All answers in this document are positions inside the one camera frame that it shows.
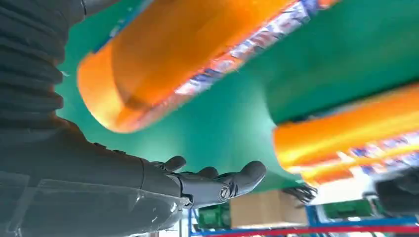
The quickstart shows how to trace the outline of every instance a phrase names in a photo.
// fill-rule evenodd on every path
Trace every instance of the orange cylinder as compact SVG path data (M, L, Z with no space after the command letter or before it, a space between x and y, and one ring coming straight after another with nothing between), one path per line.
M328 117L278 126L273 132L280 165L290 172L339 162L335 153L419 130L419 85L362 102Z
M82 61L82 98L106 128L141 129L188 100L192 94L182 85L207 64L219 63L222 73L234 69L236 62L230 61L235 59L224 59L225 52L291 3L154 0L112 41Z

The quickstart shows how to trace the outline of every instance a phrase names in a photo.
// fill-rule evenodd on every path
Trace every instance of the metal rack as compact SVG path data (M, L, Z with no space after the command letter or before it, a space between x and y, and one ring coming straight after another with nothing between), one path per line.
M419 233L418 220L415 217L376 218L360 221L338 221L322 223L319 221L316 206L306 206L309 226L280 229L231 229L222 231L195 232L192 219L198 219L195 210L188 211L188 236L284 236L287 234L383 232L383 233Z

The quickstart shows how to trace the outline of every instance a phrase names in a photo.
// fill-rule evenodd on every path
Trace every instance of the robotic hand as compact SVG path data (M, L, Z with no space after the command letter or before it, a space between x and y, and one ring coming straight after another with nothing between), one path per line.
M31 141L1 148L4 236L125 237L164 230L182 209L248 193L266 173L258 161L237 173L218 175L213 167L175 173L184 158L149 162L88 142L71 122L56 123L47 138L34 129Z
M186 164L183 157L176 156L166 163L151 162L162 170L173 172ZM266 168L259 161L248 163L240 172L218 174L214 167L206 167L197 173L171 173L178 179L181 196L187 197L187 208L201 208L226 202L230 198L252 191L265 176Z

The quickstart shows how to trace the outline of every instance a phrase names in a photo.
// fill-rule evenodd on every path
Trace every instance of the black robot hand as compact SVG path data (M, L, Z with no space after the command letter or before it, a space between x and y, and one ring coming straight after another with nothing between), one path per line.
M151 162L151 165L173 172L183 167L186 161L181 156L169 159L166 163ZM201 208L216 205L251 192L262 181L266 167L259 161L248 163L240 172L218 175L214 167L206 167L198 173L172 173L180 182L182 197L187 197L191 204L186 207Z

